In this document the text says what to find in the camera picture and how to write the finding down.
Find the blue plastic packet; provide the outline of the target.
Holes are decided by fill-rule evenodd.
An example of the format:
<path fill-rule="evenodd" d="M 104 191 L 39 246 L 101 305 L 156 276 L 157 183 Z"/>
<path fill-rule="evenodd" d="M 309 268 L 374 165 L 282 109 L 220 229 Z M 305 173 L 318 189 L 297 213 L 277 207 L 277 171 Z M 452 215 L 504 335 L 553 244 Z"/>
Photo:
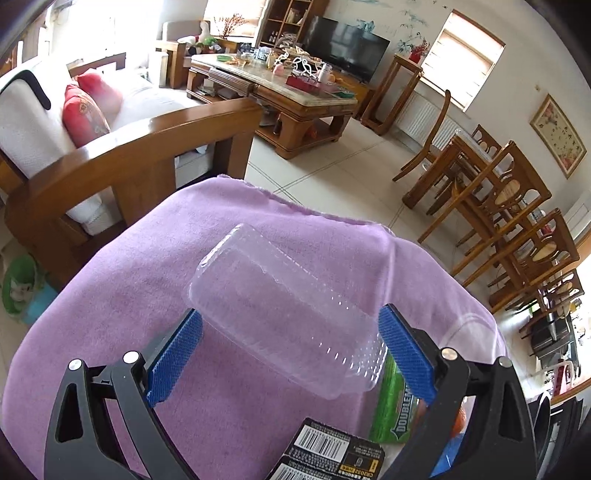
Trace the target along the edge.
<path fill-rule="evenodd" d="M 464 439 L 464 434 L 459 433 L 457 436 L 453 437 L 444 448 L 433 472 L 431 473 L 431 478 L 436 477 L 444 472 L 447 472 L 451 469 L 456 456 L 460 450 L 461 444 Z"/>

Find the green gum pack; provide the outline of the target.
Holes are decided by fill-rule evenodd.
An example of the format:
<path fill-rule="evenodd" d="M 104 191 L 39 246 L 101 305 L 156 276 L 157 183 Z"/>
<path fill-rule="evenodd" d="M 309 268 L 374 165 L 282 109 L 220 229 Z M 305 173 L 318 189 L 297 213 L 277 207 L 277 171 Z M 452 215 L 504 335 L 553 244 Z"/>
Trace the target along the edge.
<path fill-rule="evenodd" d="M 388 354 L 378 405 L 370 427 L 370 441 L 380 444 L 407 443 L 411 437 L 419 401 L 393 356 Z"/>

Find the black barcode box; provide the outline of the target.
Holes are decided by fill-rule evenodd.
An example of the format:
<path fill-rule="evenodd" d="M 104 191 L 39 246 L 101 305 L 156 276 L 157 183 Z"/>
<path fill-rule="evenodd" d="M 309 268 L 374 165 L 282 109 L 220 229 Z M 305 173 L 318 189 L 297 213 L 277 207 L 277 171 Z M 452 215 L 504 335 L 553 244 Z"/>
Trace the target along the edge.
<path fill-rule="evenodd" d="M 384 461 L 379 444 L 308 417 L 266 480 L 377 479 Z"/>

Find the clear plastic clamshell box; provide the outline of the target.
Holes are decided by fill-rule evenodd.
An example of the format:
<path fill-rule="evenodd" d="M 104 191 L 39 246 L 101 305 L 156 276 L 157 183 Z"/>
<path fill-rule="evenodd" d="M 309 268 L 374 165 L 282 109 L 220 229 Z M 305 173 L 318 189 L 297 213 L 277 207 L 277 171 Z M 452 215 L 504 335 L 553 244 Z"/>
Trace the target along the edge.
<path fill-rule="evenodd" d="M 184 298 L 228 340 L 322 398 L 368 392 L 382 373 L 376 318 L 247 224 L 200 260 Z"/>

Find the orange ball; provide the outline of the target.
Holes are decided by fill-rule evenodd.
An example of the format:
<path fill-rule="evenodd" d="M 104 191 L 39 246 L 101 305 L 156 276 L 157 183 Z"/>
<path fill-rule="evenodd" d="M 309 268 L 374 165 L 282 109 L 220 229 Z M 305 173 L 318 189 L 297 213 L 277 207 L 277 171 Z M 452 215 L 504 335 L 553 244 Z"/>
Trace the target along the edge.
<path fill-rule="evenodd" d="M 465 408 L 463 406 L 461 406 L 459 409 L 459 412 L 457 414 L 453 429 L 452 429 L 451 437 L 455 438 L 460 433 L 462 433 L 465 426 L 466 426 L 466 423 L 467 423 L 467 413 L 466 413 Z"/>

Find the purple table cloth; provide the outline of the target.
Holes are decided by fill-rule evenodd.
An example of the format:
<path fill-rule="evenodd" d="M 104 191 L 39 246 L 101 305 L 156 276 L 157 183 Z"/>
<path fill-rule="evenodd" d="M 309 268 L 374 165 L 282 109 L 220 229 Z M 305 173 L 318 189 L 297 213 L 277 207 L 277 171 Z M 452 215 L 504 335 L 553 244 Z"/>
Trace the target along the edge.
<path fill-rule="evenodd" d="M 493 315 L 420 246 L 377 223 L 317 212 L 241 180 L 209 179 L 103 247 L 15 353 L 2 428 L 35 476 L 69 361 L 108 365 L 171 328 L 198 262 L 240 223 L 370 315 L 392 303 L 439 346 L 472 361 L 491 363 L 507 351 Z M 375 404 L 374 394 L 322 399 L 208 331 L 156 412 L 199 477 L 263 479 L 305 418 L 363 434 Z"/>

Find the wooden dining chair near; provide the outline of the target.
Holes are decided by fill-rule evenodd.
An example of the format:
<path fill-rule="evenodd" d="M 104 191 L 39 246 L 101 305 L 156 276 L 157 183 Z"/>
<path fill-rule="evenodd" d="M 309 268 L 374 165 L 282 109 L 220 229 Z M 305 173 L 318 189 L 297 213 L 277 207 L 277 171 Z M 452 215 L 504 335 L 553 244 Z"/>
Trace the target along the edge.
<path fill-rule="evenodd" d="M 419 237 L 421 242 L 425 241 L 454 212 L 464 217 L 479 241 L 454 265 L 453 276 L 491 246 L 497 253 L 501 252 L 513 231 L 524 227 L 530 214 L 551 198 L 549 188 L 514 141 L 509 141 L 490 160 L 481 158 L 473 149 L 464 157 L 476 176 L 456 175 L 443 211 Z"/>

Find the wooden dining chair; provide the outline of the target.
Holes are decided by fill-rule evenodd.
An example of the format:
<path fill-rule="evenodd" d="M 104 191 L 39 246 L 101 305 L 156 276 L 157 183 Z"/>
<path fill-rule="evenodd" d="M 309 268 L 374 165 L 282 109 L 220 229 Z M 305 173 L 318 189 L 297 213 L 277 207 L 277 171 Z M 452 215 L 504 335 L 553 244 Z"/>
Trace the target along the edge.
<path fill-rule="evenodd" d="M 443 211 L 419 237 L 421 242 L 425 241 L 454 212 L 464 217 L 479 241 L 454 265 L 453 276 L 491 246 L 497 253 L 501 252 L 513 231 L 524 227 L 530 214 L 551 198 L 549 188 L 514 141 L 509 141 L 490 160 L 481 158 L 473 149 L 464 157 L 476 176 L 456 175 Z"/>
<path fill-rule="evenodd" d="M 407 162 L 402 168 L 399 174 L 394 176 L 393 181 L 397 182 L 398 180 L 402 179 L 409 173 L 411 173 L 416 167 L 418 167 L 425 159 L 430 159 L 432 156 L 431 148 L 433 145 L 433 140 L 436 137 L 436 134 L 439 132 L 441 125 L 446 117 L 448 112 L 449 106 L 451 104 L 452 94 L 449 89 L 445 90 L 445 98 L 444 103 L 442 105 L 441 111 L 437 120 L 432 127 L 425 144 L 423 145 L 422 149 L 419 151 L 417 155 L 415 155 L 409 162 Z"/>

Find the wooden dining table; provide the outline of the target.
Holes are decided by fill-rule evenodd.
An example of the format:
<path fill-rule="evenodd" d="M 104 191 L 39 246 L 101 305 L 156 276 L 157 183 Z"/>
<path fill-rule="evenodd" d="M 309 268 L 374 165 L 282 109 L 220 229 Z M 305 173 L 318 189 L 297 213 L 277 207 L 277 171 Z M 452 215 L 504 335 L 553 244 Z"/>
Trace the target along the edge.
<path fill-rule="evenodd" d="M 480 169 L 492 161 L 492 158 L 477 145 L 472 137 L 462 132 L 456 133 L 443 152 L 403 196 L 404 205 L 413 209 L 441 177 L 451 172 L 453 165 L 461 156 L 473 160 Z"/>

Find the wooden sofa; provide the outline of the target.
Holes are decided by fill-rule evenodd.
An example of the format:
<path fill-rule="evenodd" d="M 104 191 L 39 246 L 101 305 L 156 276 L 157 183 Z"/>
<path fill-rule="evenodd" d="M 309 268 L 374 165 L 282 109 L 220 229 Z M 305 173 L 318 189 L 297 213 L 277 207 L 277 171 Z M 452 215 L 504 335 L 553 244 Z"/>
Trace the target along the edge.
<path fill-rule="evenodd" d="M 62 289 L 90 258 L 174 190 L 175 156 L 214 146 L 211 174 L 245 176 L 262 109 L 247 99 L 221 101 L 133 122 L 62 156 L 27 178 L 7 156 L 8 229 Z M 120 220 L 95 236 L 68 219 L 67 210 L 110 189 Z"/>

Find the red cushion front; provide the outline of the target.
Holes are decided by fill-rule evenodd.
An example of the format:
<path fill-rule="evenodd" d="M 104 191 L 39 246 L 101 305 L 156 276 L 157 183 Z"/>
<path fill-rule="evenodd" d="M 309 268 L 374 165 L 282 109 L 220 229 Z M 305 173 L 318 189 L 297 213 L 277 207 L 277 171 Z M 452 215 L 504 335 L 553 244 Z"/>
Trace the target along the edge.
<path fill-rule="evenodd" d="M 77 148 L 110 132 L 96 102 L 73 83 L 65 89 L 62 123 Z"/>

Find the red cushion back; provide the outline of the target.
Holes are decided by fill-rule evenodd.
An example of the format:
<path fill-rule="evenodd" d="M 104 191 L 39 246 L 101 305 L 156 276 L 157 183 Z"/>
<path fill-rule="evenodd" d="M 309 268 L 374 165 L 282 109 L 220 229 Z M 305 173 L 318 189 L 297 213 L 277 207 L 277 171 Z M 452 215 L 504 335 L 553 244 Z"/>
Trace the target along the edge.
<path fill-rule="evenodd" d="M 79 87 L 97 104 L 103 114 L 115 115 L 123 103 L 121 93 L 112 87 L 95 69 L 88 69 L 76 76 Z"/>

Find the wooden coffee table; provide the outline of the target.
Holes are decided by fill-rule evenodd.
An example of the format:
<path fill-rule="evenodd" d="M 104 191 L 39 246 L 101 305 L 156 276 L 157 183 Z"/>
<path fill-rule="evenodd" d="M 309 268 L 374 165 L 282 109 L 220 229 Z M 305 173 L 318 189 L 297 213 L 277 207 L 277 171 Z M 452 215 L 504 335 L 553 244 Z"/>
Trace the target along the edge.
<path fill-rule="evenodd" d="M 338 141 L 356 110 L 356 99 L 322 92 L 314 95 L 287 84 L 259 62 L 239 66 L 214 54 L 191 57 L 186 94 L 205 103 L 221 101 L 221 89 L 252 99 L 276 118 L 256 129 L 277 155 L 290 160 L 305 151 Z"/>

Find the black television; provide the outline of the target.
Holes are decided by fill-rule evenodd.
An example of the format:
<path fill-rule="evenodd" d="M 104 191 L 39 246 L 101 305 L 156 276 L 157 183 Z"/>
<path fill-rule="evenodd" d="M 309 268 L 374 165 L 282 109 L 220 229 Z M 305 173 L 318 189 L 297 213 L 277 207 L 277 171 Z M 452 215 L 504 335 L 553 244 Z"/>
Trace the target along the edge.
<path fill-rule="evenodd" d="M 389 45 L 370 31 L 322 16 L 311 20 L 303 40 L 308 54 L 363 82 L 372 80 Z"/>

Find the framed wall picture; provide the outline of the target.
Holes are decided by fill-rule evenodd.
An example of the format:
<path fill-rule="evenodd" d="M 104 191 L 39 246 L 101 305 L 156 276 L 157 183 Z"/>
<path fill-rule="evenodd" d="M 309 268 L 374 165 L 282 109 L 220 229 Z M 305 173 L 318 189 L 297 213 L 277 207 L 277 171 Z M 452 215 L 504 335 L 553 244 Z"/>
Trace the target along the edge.
<path fill-rule="evenodd" d="M 530 125 L 550 151 L 560 170 L 570 178 L 587 154 L 587 149 L 563 110 L 547 94 Z"/>

